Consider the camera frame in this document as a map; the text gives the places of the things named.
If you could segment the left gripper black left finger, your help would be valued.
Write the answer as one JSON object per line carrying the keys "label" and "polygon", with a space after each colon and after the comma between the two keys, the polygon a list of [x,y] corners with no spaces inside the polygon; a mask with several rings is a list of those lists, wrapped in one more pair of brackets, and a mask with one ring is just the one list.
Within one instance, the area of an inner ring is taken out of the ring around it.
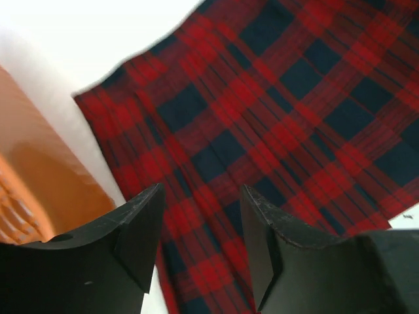
{"label": "left gripper black left finger", "polygon": [[1,312],[139,313],[164,207],[164,187],[154,184],[49,242],[2,245]]}

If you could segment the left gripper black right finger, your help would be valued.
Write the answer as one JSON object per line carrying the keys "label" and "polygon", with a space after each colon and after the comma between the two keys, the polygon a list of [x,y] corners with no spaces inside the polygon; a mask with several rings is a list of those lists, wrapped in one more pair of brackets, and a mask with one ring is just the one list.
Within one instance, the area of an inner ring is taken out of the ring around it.
{"label": "left gripper black right finger", "polygon": [[240,210],[259,313],[417,313],[418,231],[323,232],[243,186]]}

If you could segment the red black plaid skirt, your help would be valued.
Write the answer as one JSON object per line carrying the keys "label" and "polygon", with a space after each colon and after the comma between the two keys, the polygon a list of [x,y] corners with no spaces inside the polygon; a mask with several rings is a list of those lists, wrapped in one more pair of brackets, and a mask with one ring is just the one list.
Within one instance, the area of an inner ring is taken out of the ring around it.
{"label": "red black plaid skirt", "polygon": [[418,203],[417,1],[204,1],[75,96],[123,196],[162,183],[169,313],[253,313],[240,187],[340,236]]}

